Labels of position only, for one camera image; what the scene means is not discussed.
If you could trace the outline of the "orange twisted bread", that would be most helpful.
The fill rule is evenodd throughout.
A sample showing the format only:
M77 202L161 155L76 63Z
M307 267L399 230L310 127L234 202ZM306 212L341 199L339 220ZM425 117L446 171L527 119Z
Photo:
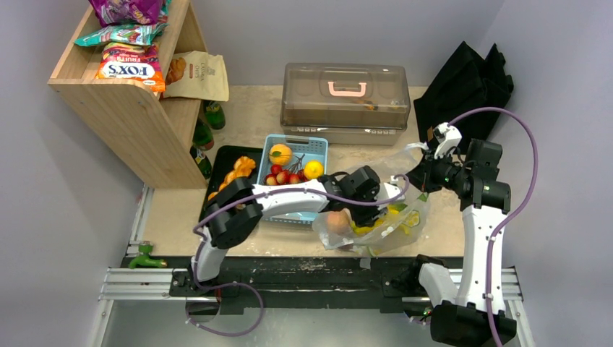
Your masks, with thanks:
M233 170L229 171L223 182L220 184L218 189L214 192L211 192L207 196L207 200L211 200L215 195L217 195L221 190L226 188L232 181L237 178L249 178L256 168L256 163L253 159L247 156L241 156L237 159L233 165Z

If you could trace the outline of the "red lychee bunch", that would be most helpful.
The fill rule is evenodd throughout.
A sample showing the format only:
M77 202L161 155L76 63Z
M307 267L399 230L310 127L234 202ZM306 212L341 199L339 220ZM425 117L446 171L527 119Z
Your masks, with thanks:
M295 161L288 165L272 164L268 174L264 176L264 185L278 186L299 184L307 180L304 174L304 155L296 157Z

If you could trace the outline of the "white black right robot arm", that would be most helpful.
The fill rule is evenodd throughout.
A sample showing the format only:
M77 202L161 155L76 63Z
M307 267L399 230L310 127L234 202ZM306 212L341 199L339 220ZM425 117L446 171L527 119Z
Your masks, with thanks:
M460 284L442 262L420 254L406 285L415 294L427 293L432 340L449 346L497 346L511 341L517 322L506 315L502 295L501 222L510 212L510 186L498 181L502 146L473 139L464 163L451 157L436 159L427 150L408 174L423 193L448 189L460 200L464 254Z

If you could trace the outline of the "clear plastic grocery bag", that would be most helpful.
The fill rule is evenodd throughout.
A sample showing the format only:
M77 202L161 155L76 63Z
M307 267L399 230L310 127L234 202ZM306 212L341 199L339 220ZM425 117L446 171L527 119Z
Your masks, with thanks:
M385 192L385 183L408 190L399 200L386 206L350 204L339 212L319 214L312 223L312 229L326 250L337 249L363 257L376 257L417 241L429 214L429 194L395 176L408 174L417 167L416 151L424 148L424 143L410 143L387 157L359 163L332 174L338 183L348 183L361 168L368 166L379 177L379 189L373 190L374 181L360 176L359 187L346 196L351 200L374 202L396 196L397 192Z

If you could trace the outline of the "black fabric tote bag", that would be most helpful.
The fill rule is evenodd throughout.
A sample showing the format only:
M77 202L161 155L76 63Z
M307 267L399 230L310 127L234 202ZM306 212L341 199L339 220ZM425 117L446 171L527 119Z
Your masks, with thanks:
M437 125L467 111L504 108L514 90L513 78L505 72L505 64L505 56L497 44L483 58L462 42L425 93L413 102L419 140L431 140Z

